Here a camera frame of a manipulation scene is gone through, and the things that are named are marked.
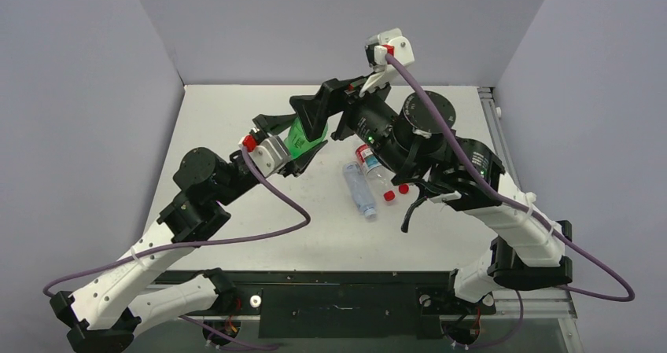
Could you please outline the green plastic bottle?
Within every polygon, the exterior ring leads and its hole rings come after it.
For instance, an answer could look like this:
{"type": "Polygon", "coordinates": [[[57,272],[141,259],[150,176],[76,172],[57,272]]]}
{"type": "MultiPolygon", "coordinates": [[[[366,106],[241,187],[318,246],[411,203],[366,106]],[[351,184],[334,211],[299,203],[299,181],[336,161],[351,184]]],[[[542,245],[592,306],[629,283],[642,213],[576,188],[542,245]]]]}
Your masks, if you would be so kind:
{"type": "Polygon", "coordinates": [[[317,146],[320,142],[323,142],[326,139],[328,128],[329,125],[326,124],[322,134],[315,140],[309,141],[304,132],[304,128],[300,119],[296,118],[291,125],[285,140],[286,147],[289,150],[291,157],[296,159],[297,157],[306,153],[308,150],[317,146]]]}

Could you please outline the red bottle cap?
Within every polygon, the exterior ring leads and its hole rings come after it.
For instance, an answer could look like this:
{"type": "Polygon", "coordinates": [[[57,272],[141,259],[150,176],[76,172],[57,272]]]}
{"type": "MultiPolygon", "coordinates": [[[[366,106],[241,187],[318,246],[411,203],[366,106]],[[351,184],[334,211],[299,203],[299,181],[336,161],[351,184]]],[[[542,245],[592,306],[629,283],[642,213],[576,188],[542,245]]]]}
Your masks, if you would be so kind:
{"type": "Polygon", "coordinates": [[[398,190],[401,194],[407,194],[410,191],[410,186],[408,184],[401,184],[398,186],[398,190]]]}

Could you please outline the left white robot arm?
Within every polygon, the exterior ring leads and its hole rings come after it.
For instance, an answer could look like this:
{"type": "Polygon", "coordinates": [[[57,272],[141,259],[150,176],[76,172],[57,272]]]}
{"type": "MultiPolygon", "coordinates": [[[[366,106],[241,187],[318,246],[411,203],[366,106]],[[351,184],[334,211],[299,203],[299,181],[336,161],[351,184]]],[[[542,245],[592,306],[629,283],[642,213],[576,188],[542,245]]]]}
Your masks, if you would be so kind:
{"type": "Polygon", "coordinates": [[[253,123],[227,159],[205,147],[191,149],[173,177],[179,192],[141,238],[116,262],[91,270],[87,285],[50,294],[74,351],[122,352],[137,336],[173,318],[240,309],[234,283],[219,268],[199,270],[160,291],[146,293],[146,287],[195,249],[215,244],[216,233],[230,220],[227,205],[273,174],[300,175],[326,144],[325,120],[258,115],[253,123]]]}

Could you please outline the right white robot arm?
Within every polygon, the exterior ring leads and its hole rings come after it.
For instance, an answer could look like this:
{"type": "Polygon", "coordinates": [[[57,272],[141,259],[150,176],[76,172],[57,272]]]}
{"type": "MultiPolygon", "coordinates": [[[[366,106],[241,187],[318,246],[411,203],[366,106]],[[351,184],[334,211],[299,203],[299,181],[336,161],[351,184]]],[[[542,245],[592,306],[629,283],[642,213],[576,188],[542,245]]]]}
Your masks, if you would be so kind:
{"type": "Polygon", "coordinates": [[[441,202],[495,232],[477,262],[452,272],[443,291],[450,309],[464,311],[497,289],[532,291],[573,280],[565,254],[568,226],[543,216],[484,142],[456,135],[457,113],[444,95],[413,92],[394,109],[387,102],[390,86],[362,92],[362,85],[360,77],[330,79],[289,103],[308,138],[339,116],[333,140],[360,138],[392,172],[393,184],[419,188],[419,203],[441,202]]]}

